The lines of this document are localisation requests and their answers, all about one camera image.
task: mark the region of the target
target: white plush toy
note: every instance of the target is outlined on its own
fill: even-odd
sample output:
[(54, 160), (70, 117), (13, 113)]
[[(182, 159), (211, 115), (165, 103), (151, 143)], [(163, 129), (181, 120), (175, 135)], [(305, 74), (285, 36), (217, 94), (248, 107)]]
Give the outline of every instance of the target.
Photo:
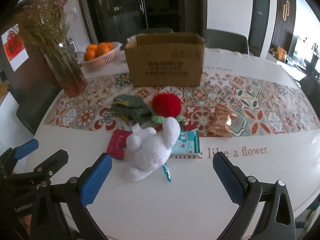
[(161, 133), (149, 127), (128, 136), (127, 148), (134, 153), (135, 167), (127, 171), (127, 179), (143, 179), (168, 160), (171, 148), (180, 135), (180, 125), (175, 118), (168, 117), (162, 127)]

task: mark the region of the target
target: red card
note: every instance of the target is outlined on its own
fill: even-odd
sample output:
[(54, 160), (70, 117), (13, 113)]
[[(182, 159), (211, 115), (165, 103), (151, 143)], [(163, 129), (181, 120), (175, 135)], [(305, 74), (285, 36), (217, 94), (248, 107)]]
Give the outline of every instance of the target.
[(124, 151), (127, 147), (127, 137), (132, 134), (130, 131), (115, 130), (110, 139), (107, 154), (112, 158), (123, 161)]

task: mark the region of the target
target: blue gripper pad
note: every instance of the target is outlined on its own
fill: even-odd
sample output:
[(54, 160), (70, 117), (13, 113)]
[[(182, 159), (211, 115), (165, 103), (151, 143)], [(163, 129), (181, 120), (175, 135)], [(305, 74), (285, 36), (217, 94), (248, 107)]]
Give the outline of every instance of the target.
[(235, 204), (242, 205), (244, 202), (244, 189), (219, 154), (213, 156), (212, 165), (231, 201)]
[(39, 147), (39, 142), (36, 139), (32, 139), (25, 144), (21, 145), (18, 149), (16, 149), (16, 153), (14, 154), (14, 158), (16, 160), (21, 160), (26, 157), (28, 154), (32, 153)]
[(109, 172), (112, 168), (112, 159), (110, 155), (105, 155), (105, 157), (96, 166), (93, 172), (90, 174), (89, 178), (81, 187), (81, 203), (83, 206), (92, 204), (96, 196), (102, 187), (103, 182), (106, 180)]

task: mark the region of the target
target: blue packet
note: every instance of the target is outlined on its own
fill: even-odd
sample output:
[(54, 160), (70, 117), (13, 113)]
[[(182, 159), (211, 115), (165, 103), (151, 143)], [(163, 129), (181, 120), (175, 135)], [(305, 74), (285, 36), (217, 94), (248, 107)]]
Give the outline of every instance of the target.
[(200, 153), (198, 131), (180, 132), (170, 156), (198, 156)]

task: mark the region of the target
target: basket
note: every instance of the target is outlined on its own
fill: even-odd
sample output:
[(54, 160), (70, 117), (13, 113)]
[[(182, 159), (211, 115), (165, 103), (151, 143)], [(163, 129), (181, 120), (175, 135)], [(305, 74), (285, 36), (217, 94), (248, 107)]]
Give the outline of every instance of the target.
[(105, 66), (113, 63), (120, 55), (120, 48), (122, 44), (120, 42), (113, 42), (114, 49), (108, 53), (94, 58), (92, 60), (84, 61), (82, 64), (88, 71), (100, 70)]

